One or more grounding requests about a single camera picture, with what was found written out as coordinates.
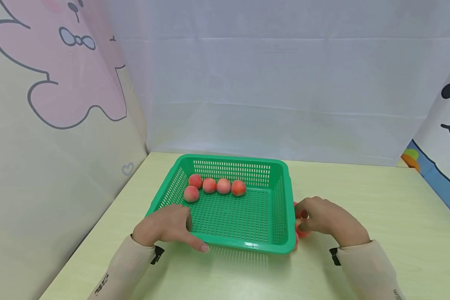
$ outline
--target white fabric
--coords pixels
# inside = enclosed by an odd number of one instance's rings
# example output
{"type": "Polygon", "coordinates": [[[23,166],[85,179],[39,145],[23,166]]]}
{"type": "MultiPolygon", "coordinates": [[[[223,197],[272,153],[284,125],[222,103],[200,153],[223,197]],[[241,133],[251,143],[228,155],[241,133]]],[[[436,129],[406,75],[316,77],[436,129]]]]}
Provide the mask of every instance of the white fabric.
{"type": "Polygon", "coordinates": [[[108,0],[150,151],[394,165],[450,73],[450,0],[108,0]]]}

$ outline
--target fingernail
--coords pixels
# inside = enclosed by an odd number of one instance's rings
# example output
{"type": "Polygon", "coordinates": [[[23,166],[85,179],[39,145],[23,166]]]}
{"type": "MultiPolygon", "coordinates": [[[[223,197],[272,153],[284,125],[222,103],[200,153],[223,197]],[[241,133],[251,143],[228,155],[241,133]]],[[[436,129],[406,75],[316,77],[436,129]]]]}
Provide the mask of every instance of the fingernail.
{"type": "Polygon", "coordinates": [[[208,246],[206,244],[203,244],[200,247],[200,251],[203,252],[203,253],[207,253],[208,252],[208,246]]]}

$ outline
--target white cartoon bear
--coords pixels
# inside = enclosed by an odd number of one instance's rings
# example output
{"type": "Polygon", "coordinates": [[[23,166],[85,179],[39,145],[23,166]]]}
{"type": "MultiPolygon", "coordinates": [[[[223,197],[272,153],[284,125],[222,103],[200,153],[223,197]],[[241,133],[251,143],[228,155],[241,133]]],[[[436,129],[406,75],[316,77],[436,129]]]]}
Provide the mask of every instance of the white cartoon bear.
{"type": "Polygon", "coordinates": [[[450,76],[443,86],[414,141],[450,180],[450,76]]]}

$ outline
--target beige sleeve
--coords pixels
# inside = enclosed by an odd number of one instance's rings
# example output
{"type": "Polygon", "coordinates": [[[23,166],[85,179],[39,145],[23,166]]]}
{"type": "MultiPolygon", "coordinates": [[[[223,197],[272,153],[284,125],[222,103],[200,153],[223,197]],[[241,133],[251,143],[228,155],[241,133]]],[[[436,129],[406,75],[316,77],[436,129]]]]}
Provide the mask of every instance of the beige sleeve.
{"type": "Polygon", "coordinates": [[[88,300],[127,300],[155,258],[155,247],[144,247],[127,236],[88,300]]]}
{"type": "Polygon", "coordinates": [[[405,300],[397,275],[380,244],[339,248],[337,257],[345,277],[360,300],[405,300]]]}

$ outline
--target light yellow table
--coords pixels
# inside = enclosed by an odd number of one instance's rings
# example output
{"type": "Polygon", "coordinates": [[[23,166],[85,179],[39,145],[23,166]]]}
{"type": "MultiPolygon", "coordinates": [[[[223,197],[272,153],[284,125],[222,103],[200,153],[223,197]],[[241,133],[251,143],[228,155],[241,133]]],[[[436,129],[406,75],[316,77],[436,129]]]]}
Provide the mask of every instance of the light yellow table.
{"type": "MultiPolygon", "coordinates": [[[[42,300],[86,299],[178,157],[149,155],[42,300]]],[[[450,299],[450,211],[414,169],[286,163],[295,201],[319,195],[355,215],[382,243],[408,299],[450,299]]],[[[165,253],[134,299],[354,299],[330,258],[335,242],[319,233],[286,256],[222,247],[204,255],[184,245],[160,246],[165,253]]]]}

